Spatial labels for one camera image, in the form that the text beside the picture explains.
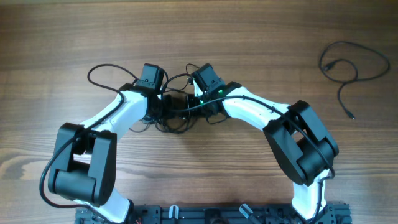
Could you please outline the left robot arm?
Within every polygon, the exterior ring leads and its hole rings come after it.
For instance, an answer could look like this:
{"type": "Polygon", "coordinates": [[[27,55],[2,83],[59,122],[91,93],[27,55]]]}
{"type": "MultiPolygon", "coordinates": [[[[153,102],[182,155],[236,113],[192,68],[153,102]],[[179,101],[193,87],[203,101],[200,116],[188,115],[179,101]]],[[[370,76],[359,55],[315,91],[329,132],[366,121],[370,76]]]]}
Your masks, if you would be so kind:
{"type": "Polygon", "coordinates": [[[105,223],[131,223],[134,204],[115,188],[118,141],[133,124],[151,124],[161,116],[158,95],[163,68],[145,64],[141,77],[116,90],[117,97],[96,116],[81,124],[65,123],[58,130],[52,158],[40,179],[40,195],[48,189],[103,219],[105,223]]]}

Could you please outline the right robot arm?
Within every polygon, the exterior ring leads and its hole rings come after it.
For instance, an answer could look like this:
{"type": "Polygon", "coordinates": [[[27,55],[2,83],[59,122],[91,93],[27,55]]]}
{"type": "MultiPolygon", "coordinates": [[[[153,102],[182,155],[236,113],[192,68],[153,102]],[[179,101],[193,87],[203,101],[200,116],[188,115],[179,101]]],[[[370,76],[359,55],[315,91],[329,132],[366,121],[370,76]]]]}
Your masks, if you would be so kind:
{"type": "Polygon", "coordinates": [[[261,130],[284,174],[293,182],[292,207],[309,223],[316,223],[326,207],[324,184],[335,176],[339,149],[313,108],[299,100],[276,103],[251,93],[236,82],[225,83],[207,63],[192,74],[193,114],[223,113],[261,130]]]}

